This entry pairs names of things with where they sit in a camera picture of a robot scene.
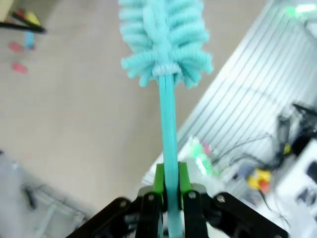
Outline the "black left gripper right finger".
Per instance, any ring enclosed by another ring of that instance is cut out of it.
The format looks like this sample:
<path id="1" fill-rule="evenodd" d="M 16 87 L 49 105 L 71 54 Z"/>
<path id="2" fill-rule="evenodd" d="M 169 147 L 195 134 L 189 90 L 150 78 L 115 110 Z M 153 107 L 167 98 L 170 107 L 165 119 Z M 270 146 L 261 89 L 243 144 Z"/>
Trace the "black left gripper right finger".
<path id="1" fill-rule="evenodd" d="M 210 197 L 203 185 L 190 183 L 186 163 L 180 162 L 178 170 L 186 238 L 207 238 L 208 224 L 229 238 L 289 237 L 287 231 L 231 194 Z"/>

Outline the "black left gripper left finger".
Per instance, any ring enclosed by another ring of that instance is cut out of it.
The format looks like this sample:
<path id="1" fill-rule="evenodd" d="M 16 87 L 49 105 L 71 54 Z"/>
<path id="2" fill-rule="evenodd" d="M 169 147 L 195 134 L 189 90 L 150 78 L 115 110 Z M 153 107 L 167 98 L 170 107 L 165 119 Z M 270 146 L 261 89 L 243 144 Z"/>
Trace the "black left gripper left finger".
<path id="1" fill-rule="evenodd" d="M 71 233 L 72 238 L 163 237 L 164 165 L 156 167 L 153 186 L 144 187 L 134 201 L 118 197 Z"/>

